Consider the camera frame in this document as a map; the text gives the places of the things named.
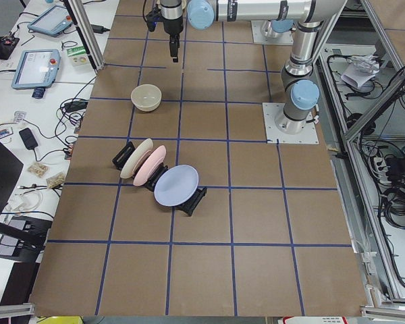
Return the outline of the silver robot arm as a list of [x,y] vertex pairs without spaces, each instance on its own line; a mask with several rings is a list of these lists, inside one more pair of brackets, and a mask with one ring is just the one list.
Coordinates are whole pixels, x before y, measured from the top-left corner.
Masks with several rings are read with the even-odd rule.
[[290,45],[293,43],[293,20],[263,20],[260,31],[263,43]]
[[275,118],[280,131],[295,135],[302,131],[319,99],[318,87],[307,77],[313,70],[318,49],[325,44],[345,4],[345,1],[188,1],[183,5],[181,1],[161,1],[151,15],[156,22],[163,23],[174,61],[178,60],[184,18],[197,30],[205,30],[213,22],[295,21],[292,50],[282,70],[287,99]]

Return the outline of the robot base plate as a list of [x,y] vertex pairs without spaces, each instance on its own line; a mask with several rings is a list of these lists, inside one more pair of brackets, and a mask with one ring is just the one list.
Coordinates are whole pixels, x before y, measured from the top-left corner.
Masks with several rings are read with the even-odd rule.
[[293,20],[253,20],[252,38],[254,44],[290,46],[293,44]]
[[314,116],[292,121],[284,115],[284,103],[263,103],[266,142],[269,144],[319,144]]

